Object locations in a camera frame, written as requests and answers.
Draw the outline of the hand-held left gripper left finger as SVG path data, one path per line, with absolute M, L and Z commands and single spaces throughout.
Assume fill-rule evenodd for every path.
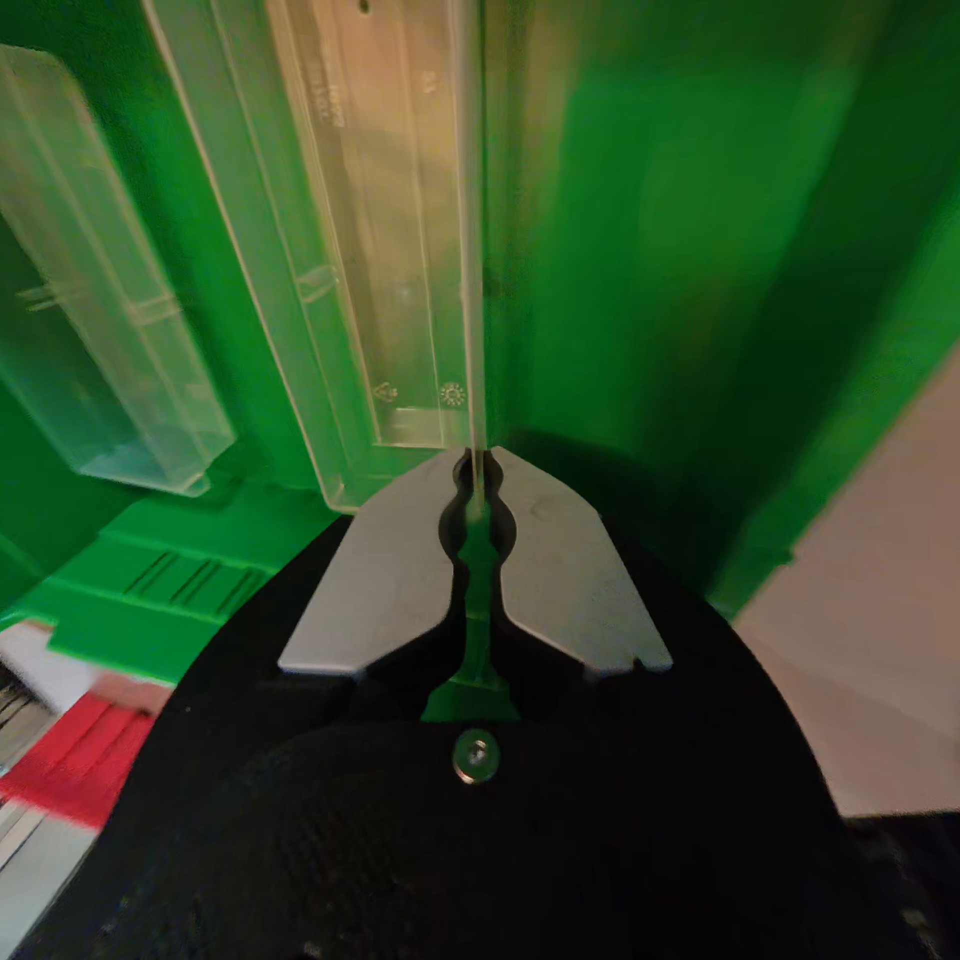
M 451 448 L 378 491 L 355 514 L 277 665 L 357 675 L 447 619 L 469 574 L 459 558 L 473 453 Z

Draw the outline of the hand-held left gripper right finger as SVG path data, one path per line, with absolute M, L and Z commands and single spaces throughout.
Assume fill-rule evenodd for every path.
M 505 543 L 500 597 L 510 623 L 599 676 L 673 666 L 600 513 L 519 455 L 489 451 L 489 502 Z

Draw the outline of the person's black clothing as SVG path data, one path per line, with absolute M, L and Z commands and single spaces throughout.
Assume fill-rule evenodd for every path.
M 959 957 L 959 812 L 845 819 L 922 958 Z

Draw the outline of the large red plastic bin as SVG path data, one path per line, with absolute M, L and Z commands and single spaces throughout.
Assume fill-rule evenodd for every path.
M 99 833 L 154 724 L 148 712 L 85 693 L 2 775 L 2 799 Z

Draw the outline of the clear plastic drawer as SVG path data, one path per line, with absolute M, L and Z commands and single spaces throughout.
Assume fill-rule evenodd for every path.
M 2 378 L 76 474 L 199 498 L 234 444 L 184 310 L 77 81 L 2 45 L 2 220 L 38 275 Z
M 142 5 L 328 507 L 486 447 L 478 3 Z

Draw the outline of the green plastic bin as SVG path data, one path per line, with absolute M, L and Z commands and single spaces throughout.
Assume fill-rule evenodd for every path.
M 736 618 L 958 342 L 958 2 L 477 2 L 486 447 Z M 235 440 L 73 471 L 2 378 L 2 628 L 174 685 L 339 515 L 143 2 L 2 2 L 76 80 Z

